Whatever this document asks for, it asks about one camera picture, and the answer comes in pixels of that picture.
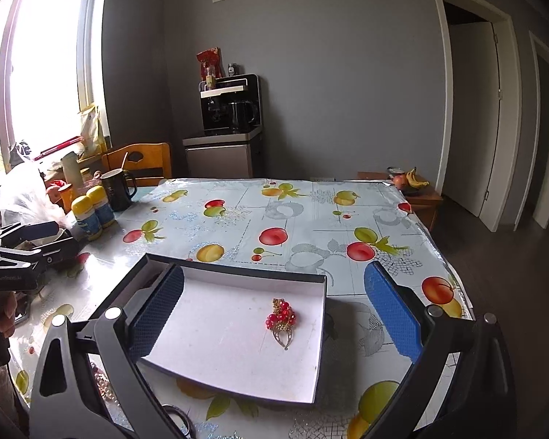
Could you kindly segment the person left hand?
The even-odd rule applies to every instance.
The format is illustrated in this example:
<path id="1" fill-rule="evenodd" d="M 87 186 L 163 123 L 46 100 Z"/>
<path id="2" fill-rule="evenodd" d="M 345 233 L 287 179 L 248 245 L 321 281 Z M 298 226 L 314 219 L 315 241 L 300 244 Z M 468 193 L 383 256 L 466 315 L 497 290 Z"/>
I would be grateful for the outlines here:
<path id="1" fill-rule="evenodd" d="M 1 300 L 0 307 L 0 332 L 4 338 L 10 338 L 14 334 L 15 329 L 15 312 L 18 307 L 15 293 L 8 292 Z"/>

